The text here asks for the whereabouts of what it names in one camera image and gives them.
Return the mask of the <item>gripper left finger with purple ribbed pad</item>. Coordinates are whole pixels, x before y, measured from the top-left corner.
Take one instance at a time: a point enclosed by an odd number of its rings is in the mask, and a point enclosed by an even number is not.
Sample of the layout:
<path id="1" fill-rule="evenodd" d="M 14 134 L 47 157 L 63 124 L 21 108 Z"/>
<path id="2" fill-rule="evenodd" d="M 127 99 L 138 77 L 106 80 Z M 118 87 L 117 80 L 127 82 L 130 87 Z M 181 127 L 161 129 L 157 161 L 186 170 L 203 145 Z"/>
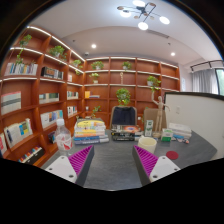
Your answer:
<path id="1" fill-rule="evenodd" d="M 87 146 L 70 156 L 58 155 L 48 163 L 46 171 L 83 187 L 94 156 L 94 146 Z"/>

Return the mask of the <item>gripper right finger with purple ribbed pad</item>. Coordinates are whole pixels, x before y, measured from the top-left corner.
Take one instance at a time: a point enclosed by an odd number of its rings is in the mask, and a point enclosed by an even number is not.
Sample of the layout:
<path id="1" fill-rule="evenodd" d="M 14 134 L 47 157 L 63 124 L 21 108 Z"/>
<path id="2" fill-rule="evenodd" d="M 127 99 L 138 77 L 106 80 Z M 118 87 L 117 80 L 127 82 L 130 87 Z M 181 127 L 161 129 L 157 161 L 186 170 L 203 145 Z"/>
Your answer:
<path id="1" fill-rule="evenodd" d="M 157 157 L 137 145 L 132 154 L 143 186 L 180 170 L 167 156 Z"/>

